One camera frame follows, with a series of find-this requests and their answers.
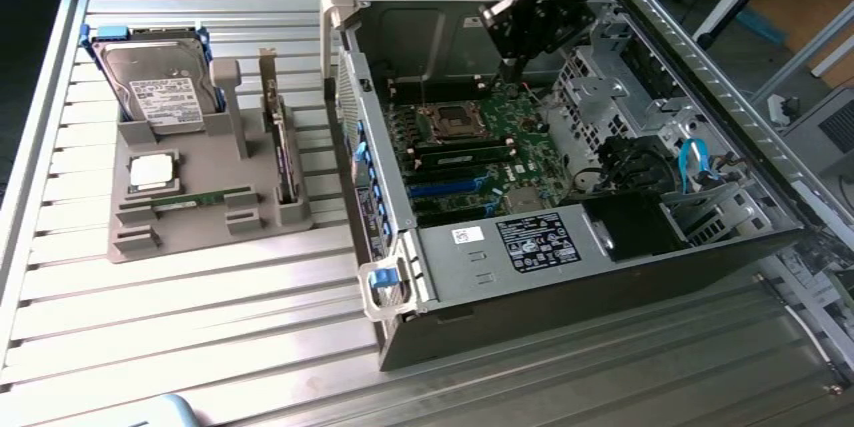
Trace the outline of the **silver hard disk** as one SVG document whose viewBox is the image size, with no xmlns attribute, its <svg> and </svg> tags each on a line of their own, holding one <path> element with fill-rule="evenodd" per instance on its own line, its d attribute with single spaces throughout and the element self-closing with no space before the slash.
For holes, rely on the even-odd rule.
<svg viewBox="0 0 854 427">
<path fill-rule="evenodd" d="M 204 129 L 204 116 L 220 110 L 220 100 L 205 47 L 194 36 L 95 39 L 91 50 L 123 121 L 146 122 L 157 135 Z"/>
</svg>

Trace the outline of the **metal disk bay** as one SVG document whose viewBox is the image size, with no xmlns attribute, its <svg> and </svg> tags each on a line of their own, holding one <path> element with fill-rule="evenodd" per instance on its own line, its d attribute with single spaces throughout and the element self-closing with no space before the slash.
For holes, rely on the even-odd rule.
<svg viewBox="0 0 854 427">
<path fill-rule="evenodd" d="M 581 46 L 568 54 L 553 84 L 553 102 L 546 111 L 558 150 L 581 164 L 596 162 L 595 151 L 611 136 L 656 134 L 661 120 L 652 99 L 615 52 L 595 53 Z"/>
</svg>

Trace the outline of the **light blue object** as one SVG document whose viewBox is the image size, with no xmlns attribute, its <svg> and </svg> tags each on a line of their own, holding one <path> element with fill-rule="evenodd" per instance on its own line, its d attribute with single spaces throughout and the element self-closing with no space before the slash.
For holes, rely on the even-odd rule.
<svg viewBox="0 0 854 427">
<path fill-rule="evenodd" d="M 121 407 L 106 416 L 106 427 L 201 427 L 186 400 L 164 394 Z"/>
</svg>

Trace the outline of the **grey computer tower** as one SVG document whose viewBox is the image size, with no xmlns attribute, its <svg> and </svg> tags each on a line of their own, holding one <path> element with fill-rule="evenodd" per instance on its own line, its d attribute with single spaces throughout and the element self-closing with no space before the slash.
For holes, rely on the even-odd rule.
<svg viewBox="0 0 854 427">
<path fill-rule="evenodd" d="M 854 150 L 854 87 L 840 87 L 805 112 L 783 133 L 796 151 L 827 149 L 833 154 Z"/>
</svg>

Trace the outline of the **green motherboard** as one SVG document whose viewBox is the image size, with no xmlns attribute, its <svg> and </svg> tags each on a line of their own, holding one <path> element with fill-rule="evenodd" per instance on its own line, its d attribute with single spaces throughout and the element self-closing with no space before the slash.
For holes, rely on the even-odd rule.
<svg viewBox="0 0 854 427">
<path fill-rule="evenodd" d="M 484 177 L 477 192 L 412 199 L 408 203 L 421 228 L 488 219 L 554 207 L 569 193 L 568 161 L 558 152 L 544 114 L 544 91 L 497 84 L 473 94 L 458 86 L 444 86 L 438 99 L 425 96 L 405 99 L 400 88 L 382 107 L 392 149 L 408 196 L 413 185 L 433 184 Z M 416 109 L 424 104 L 473 101 L 489 131 L 482 139 L 426 142 L 416 121 Z M 424 170 L 418 156 L 424 152 L 501 146 L 506 157 L 497 162 Z"/>
</svg>

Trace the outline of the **green RAM stick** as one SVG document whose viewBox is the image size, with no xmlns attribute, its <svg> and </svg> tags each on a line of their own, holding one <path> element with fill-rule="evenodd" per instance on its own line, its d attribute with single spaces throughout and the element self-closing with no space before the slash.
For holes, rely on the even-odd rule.
<svg viewBox="0 0 854 427">
<path fill-rule="evenodd" d="M 149 205 L 154 211 L 176 210 L 181 208 L 194 208 L 221 204 L 229 194 L 248 193 L 250 187 L 237 187 L 224 190 L 201 192 L 196 194 L 182 194 L 172 197 L 154 198 Z"/>
</svg>

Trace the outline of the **silver CPU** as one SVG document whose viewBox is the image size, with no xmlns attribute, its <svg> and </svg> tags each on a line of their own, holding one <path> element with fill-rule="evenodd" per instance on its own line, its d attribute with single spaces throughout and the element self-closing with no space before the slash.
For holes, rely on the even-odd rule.
<svg viewBox="0 0 854 427">
<path fill-rule="evenodd" d="M 170 155 L 150 154 L 130 160 L 129 184 L 134 189 L 165 187 L 173 179 L 173 158 Z"/>
</svg>

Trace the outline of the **black installed RAM stick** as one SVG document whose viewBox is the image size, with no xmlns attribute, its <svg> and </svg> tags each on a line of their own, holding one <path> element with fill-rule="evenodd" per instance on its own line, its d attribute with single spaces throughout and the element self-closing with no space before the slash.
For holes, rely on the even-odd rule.
<svg viewBox="0 0 854 427">
<path fill-rule="evenodd" d="M 506 157 L 501 146 L 424 152 L 418 156 L 418 168 L 424 170 L 488 164 Z"/>
</svg>

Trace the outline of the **CPU socket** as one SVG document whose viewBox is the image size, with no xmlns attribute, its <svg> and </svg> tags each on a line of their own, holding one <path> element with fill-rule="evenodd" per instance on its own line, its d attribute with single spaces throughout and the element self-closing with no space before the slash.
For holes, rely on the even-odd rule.
<svg viewBox="0 0 854 427">
<path fill-rule="evenodd" d="M 426 142 L 446 142 L 482 139 L 489 136 L 473 101 L 424 104 L 416 109 L 416 121 Z"/>
</svg>

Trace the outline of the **grey power supply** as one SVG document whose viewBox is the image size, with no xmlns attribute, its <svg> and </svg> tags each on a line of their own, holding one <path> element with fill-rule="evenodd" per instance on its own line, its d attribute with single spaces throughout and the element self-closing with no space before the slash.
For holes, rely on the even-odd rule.
<svg viewBox="0 0 854 427">
<path fill-rule="evenodd" d="M 416 238 L 426 310 L 616 268 L 579 204 L 420 229 Z"/>
</svg>

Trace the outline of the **graphics card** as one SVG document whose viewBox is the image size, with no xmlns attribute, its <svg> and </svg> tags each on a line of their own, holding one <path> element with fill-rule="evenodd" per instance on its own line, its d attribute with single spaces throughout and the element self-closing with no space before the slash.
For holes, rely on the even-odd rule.
<svg viewBox="0 0 854 427">
<path fill-rule="evenodd" d="M 296 161 L 290 156 L 286 109 L 278 95 L 278 83 L 274 67 L 276 51 L 272 48 L 258 49 L 258 72 L 261 79 L 262 107 L 265 125 L 272 135 L 278 177 L 278 202 L 294 203 L 298 199 L 298 182 L 296 179 Z"/>
</svg>

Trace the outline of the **blue expansion slot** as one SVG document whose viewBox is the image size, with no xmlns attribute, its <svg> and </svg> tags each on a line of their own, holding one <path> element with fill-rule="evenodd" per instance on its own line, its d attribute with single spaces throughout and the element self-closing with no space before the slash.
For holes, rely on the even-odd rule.
<svg viewBox="0 0 854 427">
<path fill-rule="evenodd" d="M 484 182 L 484 177 L 480 177 L 444 183 L 413 185 L 408 188 L 408 196 L 416 199 L 472 193 L 480 190 Z"/>
</svg>

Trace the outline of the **blue disk caddy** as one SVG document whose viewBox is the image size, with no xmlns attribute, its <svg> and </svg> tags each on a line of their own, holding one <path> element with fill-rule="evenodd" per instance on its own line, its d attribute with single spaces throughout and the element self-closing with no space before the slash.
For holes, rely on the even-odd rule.
<svg viewBox="0 0 854 427">
<path fill-rule="evenodd" d="M 106 79 L 121 120 L 182 127 L 224 110 L 205 28 L 82 24 L 77 43 Z"/>
</svg>

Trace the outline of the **black open PC case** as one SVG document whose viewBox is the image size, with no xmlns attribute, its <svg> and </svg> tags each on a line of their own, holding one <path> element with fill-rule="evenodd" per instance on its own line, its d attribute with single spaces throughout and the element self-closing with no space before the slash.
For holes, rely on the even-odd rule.
<svg viewBox="0 0 854 427">
<path fill-rule="evenodd" d="M 378 337 L 378 367 L 393 371 L 691 293 L 807 238 L 820 220 L 793 183 L 797 166 L 737 90 L 653 0 L 591 0 L 583 36 L 504 83 L 478 18 L 496 0 L 321 0 L 325 94 L 349 161 L 348 212 L 364 312 Z M 438 99 L 458 86 L 544 91 L 572 50 L 615 52 L 652 99 L 656 134 L 611 136 L 596 162 L 565 156 L 569 193 L 616 268 L 524 292 L 426 310 L 417 226 L 385 126 L 392 91 Z M 397 271 L 370 289 L 368 273 Z"/>
</svg>

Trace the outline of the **white power strip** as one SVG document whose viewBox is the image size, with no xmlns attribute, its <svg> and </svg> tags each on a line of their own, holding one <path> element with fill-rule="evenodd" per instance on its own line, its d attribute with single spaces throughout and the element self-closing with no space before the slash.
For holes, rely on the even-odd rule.
<svg viewBox="0 0 854 427">
<path fill-rule="evenodd" d="M 800 116 L 800 101 L 797 97 L 783 97 L 771 94 L 765 100 L 768 116 L 772 123 L 788 126 Z"/>
</svg>

